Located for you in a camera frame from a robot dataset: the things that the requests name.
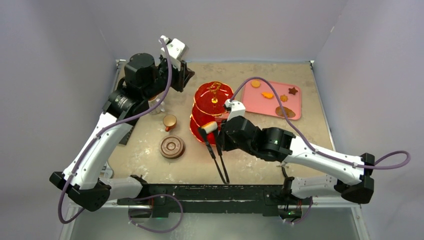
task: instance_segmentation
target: brown cup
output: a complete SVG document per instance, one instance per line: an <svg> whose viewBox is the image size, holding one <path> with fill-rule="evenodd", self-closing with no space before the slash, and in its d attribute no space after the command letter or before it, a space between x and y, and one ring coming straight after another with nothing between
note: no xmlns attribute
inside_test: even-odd
<svg viewBox="0 0 424 240"><path fill-rule="evenodd" d="M165 131L169 132L177 126L177 117L174 115L166 115L162 122L163 125L165 125Z"/></svg>

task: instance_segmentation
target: beige table surface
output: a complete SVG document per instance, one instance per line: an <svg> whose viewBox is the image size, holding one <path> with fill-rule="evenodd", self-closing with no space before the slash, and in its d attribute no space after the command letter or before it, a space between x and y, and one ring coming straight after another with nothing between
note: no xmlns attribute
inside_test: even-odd
<svg viewBox="0 0 424 240"><path fill-rule="evenodd" d="M126 146L118 145L109 158L114 178L131 174L143 175L149 183L167 184L222 184L214 161L206 147L198 142L189 129L193 96L200 85L212 81L228 84L233 91L247 78L263 77L269 81L297 85L302 91L302 113L293 124L313 144L333 149L313 73L308 63L196 63L188 67L195 71L194 77L184 89L171 89L166 97L167 114L177 117L177 126L165 132L162 119L164 112L143 116L136 124ZM260 128L279 127L294 132L287 122L278 117L247 112L245 117ZM168 160L159 152L159 143L167 135L181 137L186 151L177 160ZM284 177L278 162L266 162L233 150L223 153L223 159L231 184L282 184ZM288 164L287 174L295 177L316 177L322 172Z"/></svg>

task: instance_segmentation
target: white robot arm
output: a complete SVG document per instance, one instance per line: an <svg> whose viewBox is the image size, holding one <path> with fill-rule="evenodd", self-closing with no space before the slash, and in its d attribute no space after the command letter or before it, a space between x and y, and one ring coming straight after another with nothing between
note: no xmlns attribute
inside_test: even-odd
<svg viewBox="0 0 424 240"><path fill-rule="evenodd" d="M91 212L109 200L135 198L142 190L143 180L137 176L118 179L99 177L118 143L126 144L137 119L107 127L147 111L148 99L164 91L169 81L172 88L182 92L195 74L182 59L186 45L176 38L161 36L161 39L164 45L160 64L156 66L154 58L147 53L138 53L130 58L124 67L125 77L109 95L98 123L80 153L63 172L54 172L50 176L50 182L62 191L66 188L64 191L69 198ZM163 58L166 52L169 53L168 59Z"/></svg>
<svg viewBox="0 0 424 240"><path fill-rule="evenodd" d="M320 177L289 177L284 187L292 196L304 199L310 196L342 196L342 198L359 204L366 204L374 193L374 180L370 177L372 170L356 167L374 165L375 158L369 153L352 156L338 153L312 144L315 152L292 132L277 127L260 129L244 118L246 111L243 103L229 99L224 107L229 111L228 119L221 124L217 144L223 151L241 149L265 161L293 163L326 173ZM203 135L217 131L216 124L201 127ZM342 163L320 154L344 159Z"/></svg>

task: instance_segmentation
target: gray wall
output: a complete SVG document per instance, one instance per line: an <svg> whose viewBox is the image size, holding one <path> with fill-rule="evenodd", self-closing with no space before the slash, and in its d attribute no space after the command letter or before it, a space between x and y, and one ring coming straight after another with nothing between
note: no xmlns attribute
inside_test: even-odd
<svg viewBox="0 0 424 240"><path fill-rule="evenodd" d="M59 237L49 176L89 137L115 67L87 9L82 0L0 3L2 239Z"/></svg>
<svg viewBox="0 0 424 240"><path fill-rule="evenodd" d="M158 36L189 61L315 59L347 0L87 0L113 56L158 53Z"/></svg>
<svg viewBox="0 0 424 240"><path fill-rule="evenodd" d="M314 64L338 151L412 154L402 169L373 173L363 206L373 240L424 238L423 12L422 0L349 0Z"/></svg>

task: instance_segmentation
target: pink tray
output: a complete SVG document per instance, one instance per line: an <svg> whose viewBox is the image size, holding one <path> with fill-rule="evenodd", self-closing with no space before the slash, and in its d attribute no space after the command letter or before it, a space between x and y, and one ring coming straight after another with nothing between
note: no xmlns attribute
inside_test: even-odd
<svg viewBox="0 0 424 240"><path fill-rule="evenodd" d="M278 93L278 96L274 96L271 99L265 98L262 96L263 92L272 93L271 88L264 82L260 81L260 86L258 88L252 87L251 83L248 82L244 85L243 95L241 96L241 102L246 107L247 112L265 114L275 117L280 117L276 114L276 107L279 106L276 98L279 98L281 95L286 95L288 101L282 102L282 105L286 108L291 109L296 116L289 118L290 120L298 120L301 118L302 114L302 91L296 85L281 83L281 82L269 82ZM296 95L289 94L289 88L295 87L298 91Z"/></svg>

